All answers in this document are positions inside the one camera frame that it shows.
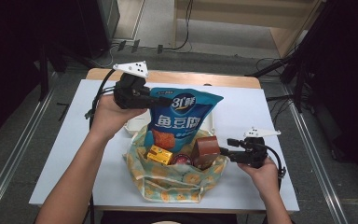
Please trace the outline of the person's right hand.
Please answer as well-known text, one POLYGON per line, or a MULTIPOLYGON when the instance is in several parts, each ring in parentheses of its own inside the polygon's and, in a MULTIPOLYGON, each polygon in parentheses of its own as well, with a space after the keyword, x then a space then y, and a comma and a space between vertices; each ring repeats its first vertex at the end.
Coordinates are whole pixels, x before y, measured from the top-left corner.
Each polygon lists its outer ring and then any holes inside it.
POLYGON ((272 159, 266 158, 260 168, 242 163, 239 163, 238 166, 252 178, 263 201, 272 201, 280 197, 278 169, 272 159))

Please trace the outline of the dark cabinet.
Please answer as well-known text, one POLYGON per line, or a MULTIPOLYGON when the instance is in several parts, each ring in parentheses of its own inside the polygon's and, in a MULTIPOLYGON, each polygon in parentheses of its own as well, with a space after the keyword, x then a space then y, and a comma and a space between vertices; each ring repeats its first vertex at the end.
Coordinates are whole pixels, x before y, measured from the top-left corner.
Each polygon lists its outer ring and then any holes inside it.
POLYGON ((95 59, 107 51, 120 19, 117 0, 77 0, 80 10, 82 47, 95 59))

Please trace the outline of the metal floor rail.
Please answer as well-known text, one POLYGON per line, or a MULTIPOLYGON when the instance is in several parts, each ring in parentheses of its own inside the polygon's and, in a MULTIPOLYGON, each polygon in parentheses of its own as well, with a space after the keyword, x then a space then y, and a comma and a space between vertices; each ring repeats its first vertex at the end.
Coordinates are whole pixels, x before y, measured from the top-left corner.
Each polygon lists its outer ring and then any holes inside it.
POLYGON ((33 138, 61 76, 57 72, 48 75, 50 89, 47 95, 40 100, 36 91, 32 91, 0 130, 0 202, 33 138))
POLYGON ((329 208, 332 219, 334 220, 335 224, 350 224, 345 215, 340 199, 337 196, 332 181, 330 180, 329 175, 325 170, 324 164, 317 151, 317 147, 313 142, 303 114, 298 111, 295 105, 291 105, 290 110, 295 120, 297 129, 299 130, 307 154, 310 158, 310 164, 313 168, 313 173, 316 175, 316 179, 321 188, 324 200, 329 208))

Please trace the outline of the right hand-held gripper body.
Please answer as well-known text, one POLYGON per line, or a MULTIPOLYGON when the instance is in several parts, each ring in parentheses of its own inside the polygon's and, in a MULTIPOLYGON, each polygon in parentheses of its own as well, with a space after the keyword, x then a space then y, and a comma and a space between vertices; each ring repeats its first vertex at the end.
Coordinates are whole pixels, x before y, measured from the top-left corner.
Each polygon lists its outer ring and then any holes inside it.
POLYGON ((269 156, 269 151, 275 156, 278 162, 278 167, 282 167, 281 159, 278 153, 271 147, 265 144, 264 138, 266 136, 277 136, 281 132, 277 130, 266 130, 252 127, 244 133, 245 153, 248 159, 244 162, 254 168, 260 168, 264 164, 265 158, 269 156))

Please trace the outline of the yellow drink carton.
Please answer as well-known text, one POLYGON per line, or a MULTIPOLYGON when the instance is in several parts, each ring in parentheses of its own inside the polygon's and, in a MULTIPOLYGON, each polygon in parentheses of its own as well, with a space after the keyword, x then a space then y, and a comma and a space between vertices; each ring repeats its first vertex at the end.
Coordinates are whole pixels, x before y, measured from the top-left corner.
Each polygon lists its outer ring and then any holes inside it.
POLYGON ((172 161, 172 153, 164 148, 153 145, 146 154, 149 160, 169 165, 172 161))

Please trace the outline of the brown long box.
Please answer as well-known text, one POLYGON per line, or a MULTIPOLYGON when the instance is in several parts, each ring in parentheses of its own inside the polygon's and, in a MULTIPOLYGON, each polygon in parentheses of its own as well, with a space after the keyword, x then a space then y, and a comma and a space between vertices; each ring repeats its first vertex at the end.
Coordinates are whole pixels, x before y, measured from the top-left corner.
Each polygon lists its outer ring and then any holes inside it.
POLYGON ((219 155, 220 148, 217 138, 215 136, 207 136, 196 140, 190 158, 196 168, 205 170, 213 164, 219 155))

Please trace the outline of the black stand legs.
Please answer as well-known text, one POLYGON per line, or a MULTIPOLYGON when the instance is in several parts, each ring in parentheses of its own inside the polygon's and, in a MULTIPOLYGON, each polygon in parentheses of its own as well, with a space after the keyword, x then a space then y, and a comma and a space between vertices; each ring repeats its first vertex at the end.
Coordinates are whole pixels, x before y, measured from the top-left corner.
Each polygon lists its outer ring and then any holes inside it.
POLYGON ((300 52, 295 51, 290 55, 277 60, 275 63, 250 74, 250 77, 259 78, 281 67, 283 67, 283 71, 280 74, 280 81, 282 84, 290 84, 293 79, 296 80, 293 92, 293 102, 297 112, 301 113, 301 95, 307 68, 302 60, 302 54, 300 52))

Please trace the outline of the lemon print cloth bag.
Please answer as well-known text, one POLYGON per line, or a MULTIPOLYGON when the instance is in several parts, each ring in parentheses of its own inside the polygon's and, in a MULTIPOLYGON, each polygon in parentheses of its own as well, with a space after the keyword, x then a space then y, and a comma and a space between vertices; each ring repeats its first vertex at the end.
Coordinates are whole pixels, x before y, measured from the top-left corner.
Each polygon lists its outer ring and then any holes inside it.
POLYGON ((131 139, 131 148, 123 155, 131 179, 141 195, 156 203, 199 203, 214 188, 227 165, 227 158, 218 156, 212 166, 200 170, 191 165, 165 165, 146 157, 147 126, 131 139))

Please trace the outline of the person's left hand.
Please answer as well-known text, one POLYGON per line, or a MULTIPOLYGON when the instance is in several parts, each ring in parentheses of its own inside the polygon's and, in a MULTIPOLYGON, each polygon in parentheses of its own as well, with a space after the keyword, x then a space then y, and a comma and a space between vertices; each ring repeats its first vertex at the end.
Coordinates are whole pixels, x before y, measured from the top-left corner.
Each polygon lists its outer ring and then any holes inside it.
POLYGON ((116 104, 113 94, 103 95, 97 104, 87 138, 98 143, 107 142, 128 120, 145 112, 145 109, 122 109, 116 104))

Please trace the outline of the blue snack bag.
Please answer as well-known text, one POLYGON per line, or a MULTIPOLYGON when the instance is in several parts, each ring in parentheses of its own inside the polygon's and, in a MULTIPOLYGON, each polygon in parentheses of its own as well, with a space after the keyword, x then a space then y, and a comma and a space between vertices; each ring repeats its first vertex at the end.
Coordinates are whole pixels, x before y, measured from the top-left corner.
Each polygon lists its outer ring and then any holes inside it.
POLYGON ((150 109, 145 147, 155 145, 172 153, 193 140, 202 122, 223 100, 220 95, 194 89, 154 88, 151 95, 168 98, 171 103, 150 109))

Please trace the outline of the white plastic tray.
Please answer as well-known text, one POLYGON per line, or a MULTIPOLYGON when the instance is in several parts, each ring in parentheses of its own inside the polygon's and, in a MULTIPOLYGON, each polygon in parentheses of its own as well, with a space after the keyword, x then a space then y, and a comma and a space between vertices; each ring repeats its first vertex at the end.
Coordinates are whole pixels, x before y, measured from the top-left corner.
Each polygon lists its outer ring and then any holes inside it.
MULTIPOLYGON (((146 126, 151 121, 150 111, 147 110, 144 114, 137 116, 133 119, 130 119, 125 125, 125 130, 132 135, 138 133, 144 126, 146 126)), ((209 115, 204 119, 200 125, 200 129, 208 132, 211 135, 214 135, 215 128, 213 123, 213 113, 210 112, 209 115)))

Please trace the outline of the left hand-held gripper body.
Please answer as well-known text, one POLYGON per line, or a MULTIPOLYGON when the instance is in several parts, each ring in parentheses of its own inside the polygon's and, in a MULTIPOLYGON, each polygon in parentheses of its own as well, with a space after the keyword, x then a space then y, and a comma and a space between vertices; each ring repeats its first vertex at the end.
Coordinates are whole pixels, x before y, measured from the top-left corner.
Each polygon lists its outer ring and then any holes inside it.
POLYGON ((150 107, 150 89, 145 86, 148 78, 146 62, 116 63, 113 68, 122 72, 114 87, 116 104, 123 109, 150 107))

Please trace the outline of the light wooden shelf unit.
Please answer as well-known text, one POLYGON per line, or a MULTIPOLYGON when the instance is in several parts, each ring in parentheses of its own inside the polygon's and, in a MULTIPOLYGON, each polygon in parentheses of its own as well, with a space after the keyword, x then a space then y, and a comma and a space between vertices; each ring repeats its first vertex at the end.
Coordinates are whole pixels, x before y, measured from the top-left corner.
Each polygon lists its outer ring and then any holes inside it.
POLYGON ((173 0, 172 42, 185 32, 199 48, 276 49, 284 57, 319 15, 324 0, 173 0), (185 17, 192 27, 185 28, 185 17))

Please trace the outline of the red round can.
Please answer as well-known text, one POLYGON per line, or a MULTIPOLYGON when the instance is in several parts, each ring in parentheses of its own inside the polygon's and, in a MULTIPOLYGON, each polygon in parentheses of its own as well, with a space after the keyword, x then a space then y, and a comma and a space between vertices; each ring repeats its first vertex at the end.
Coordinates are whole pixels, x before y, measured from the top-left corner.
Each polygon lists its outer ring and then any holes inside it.
POLYGON ((186 154, 177 154, 172 159, 172 164, 192 165, 192 159, 186 154))

